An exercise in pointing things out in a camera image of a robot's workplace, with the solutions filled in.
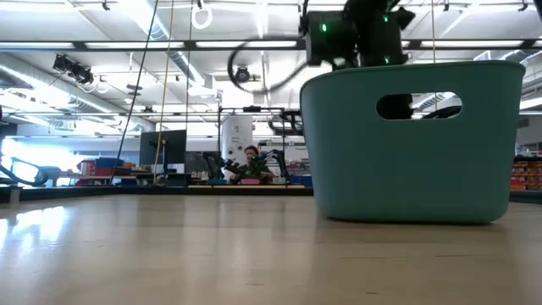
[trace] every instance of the red box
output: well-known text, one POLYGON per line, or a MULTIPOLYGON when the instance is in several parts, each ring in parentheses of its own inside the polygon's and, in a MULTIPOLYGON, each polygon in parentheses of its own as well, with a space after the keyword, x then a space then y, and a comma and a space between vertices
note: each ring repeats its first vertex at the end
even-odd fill
POLYGON ((82 175, 95 175, 96 174, 96 161, 95 160, 83 160, 77 164, 77 169, 82 175))
MULTIPOLYGON (((98 168, 96 169, 96 176, 110 176, 113 173, 113 168, 98 168)), ((117 168, 115 175, 129 175, 130 169, 117 168)))

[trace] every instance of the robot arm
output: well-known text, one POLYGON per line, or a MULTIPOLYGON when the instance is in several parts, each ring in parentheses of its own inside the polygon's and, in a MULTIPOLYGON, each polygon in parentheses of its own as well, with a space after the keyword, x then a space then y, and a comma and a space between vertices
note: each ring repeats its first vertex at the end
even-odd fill
POLYGON ((280 176, 286 178, 286 181, 290 181, 290 173, 288 173, 288 169, 286 168, 285 153, 283 151, 273 149, 269 152, 263 152, 260 156, 260 158, 266 162, 268 159, 276 160, 277 164, 279 164, 280 176))

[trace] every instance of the white cylindrical tank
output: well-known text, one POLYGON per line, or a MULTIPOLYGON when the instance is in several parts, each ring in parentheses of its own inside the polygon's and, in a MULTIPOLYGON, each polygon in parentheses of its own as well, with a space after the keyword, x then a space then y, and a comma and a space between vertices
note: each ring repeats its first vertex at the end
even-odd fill
POLYGON ((245 164, 245 148, 250 145, 252 145, 252 116, 229 116, 222 123, 222 158, 245 164))

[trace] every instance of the black ceiling camera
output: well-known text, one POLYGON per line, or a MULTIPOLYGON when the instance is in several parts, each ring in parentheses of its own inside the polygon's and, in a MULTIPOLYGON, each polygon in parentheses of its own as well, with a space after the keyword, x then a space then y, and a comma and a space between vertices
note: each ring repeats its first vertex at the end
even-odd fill
POLYGON ((251 74, 248 73, 246 66, 239 66, 235 72, 235 80, 240 83, 248 82, 251 79, 251 74))
POLYGON ((83 67, 69 60, 66 55, 57 55, 54 60, 53 69, 62 74, 68 74, 69 77, 83 85, 90 85, 94 82, 94 75, 92 75, 91 68, 83 67))

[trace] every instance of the person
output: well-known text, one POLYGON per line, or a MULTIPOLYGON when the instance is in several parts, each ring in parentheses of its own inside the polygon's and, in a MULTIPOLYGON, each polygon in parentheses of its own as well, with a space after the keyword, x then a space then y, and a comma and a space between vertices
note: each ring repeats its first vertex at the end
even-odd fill
POLYGON ((252 162, 252 158, 257 157, 259 155, 259 151, 257 148, 253 145, 250 145, 249 147, 245 148, 245 157, 246 157, 246 164, 241 165, 238 169, 240 170, 241 175, 232 175, 230 177, 230 183, 237 184, 241 181, 243 178, 259 178, 261 183, 269 183, 274 175, 273 172, 271 172, 271 169, 269 167, 264 166, 260 173, 255 176, 255 173, 251 173, 249 164, 252 162))

